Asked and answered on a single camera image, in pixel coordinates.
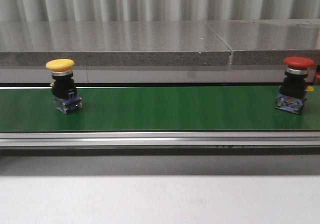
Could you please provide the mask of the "grey stone countertop slab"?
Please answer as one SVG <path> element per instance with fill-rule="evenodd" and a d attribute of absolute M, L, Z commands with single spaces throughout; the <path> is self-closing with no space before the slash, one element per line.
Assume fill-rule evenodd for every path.
<path fill-rule="evenodd" d="M 5 21 L 0 64 L 83 67 L 224 67 L 230 50 L 202 21 Z"/>

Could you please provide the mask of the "white pleated curtain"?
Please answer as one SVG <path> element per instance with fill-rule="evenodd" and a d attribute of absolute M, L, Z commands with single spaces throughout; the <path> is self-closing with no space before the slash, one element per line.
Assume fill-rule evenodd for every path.
<path fill-rule="evenodd" d="M 320 0 L 0 0 L 8 21 L 317 19 Z"/>

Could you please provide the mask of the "yellow mushroom push button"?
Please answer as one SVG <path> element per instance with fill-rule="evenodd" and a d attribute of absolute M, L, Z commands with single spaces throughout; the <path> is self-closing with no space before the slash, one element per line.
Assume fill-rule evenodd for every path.
<path fill-rule="evenodd" d="M 50 86 L 55 108 L 64 114 L 83 107 L 82 98 L 73 80 L 74 65 L 74 60 L 66 58 L 54 59 L 45 65 L 51 70 L 51 77 L 54 80 Z"/>

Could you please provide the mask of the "white cabinet panel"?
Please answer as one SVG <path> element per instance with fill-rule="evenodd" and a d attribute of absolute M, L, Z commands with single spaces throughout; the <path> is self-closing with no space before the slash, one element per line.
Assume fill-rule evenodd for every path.
<path fill-rule="evenodd" d="M 160 84 L 160 83 L 282 83 L 287 66 L 187 66 L 72 67 L 76 84 Z M 1 84 L 44 84 L 52 81 L 51 71 L 44 66 L 1 67 Z"/>

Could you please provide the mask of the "green conveyor belt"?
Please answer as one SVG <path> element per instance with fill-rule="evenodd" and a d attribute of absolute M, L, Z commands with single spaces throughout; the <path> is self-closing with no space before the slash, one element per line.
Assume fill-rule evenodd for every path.
<path fill-rule="evenodd" d="M 80 88 L 82 108 L 64 114 L 51 90 L 3 89 L 3 132 L 319 130 L 320 90 L 301 114 L 276 109 L 278 87 L 161 86 Z"/>

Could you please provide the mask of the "red object at edge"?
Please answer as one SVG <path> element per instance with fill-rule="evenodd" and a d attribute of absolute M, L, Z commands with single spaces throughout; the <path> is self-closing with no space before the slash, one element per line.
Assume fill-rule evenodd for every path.
<path fill-rule="evenodd" d="M 315 73 L 315 78 L 314 78 L 314 83 L 315 86 L 320 85 L 320 65 L 317 66 L 316 68 L 316 73 Z"/>

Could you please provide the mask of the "aluminium conveyor frame rail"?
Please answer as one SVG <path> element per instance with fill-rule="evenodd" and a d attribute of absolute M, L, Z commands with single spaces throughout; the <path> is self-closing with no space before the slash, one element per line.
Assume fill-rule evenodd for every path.
<path fill-rule="evenodd" d="M 2 132 L 2 150 L 319 147 L 318 130 Z"/>

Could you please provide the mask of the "red mushroom push button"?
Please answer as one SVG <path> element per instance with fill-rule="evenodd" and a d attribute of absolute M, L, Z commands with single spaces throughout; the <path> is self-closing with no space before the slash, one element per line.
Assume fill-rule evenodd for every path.
<path fill-rule="evenodd" d="M 285 78 L 279 87 L 279 93 L 275 99 L 275 108 L 293 114 L 300 114 L 305 106 L 309 68 L 315 62 L 307 57 L 289 56 L 284 58 L 287 68 Z"/>

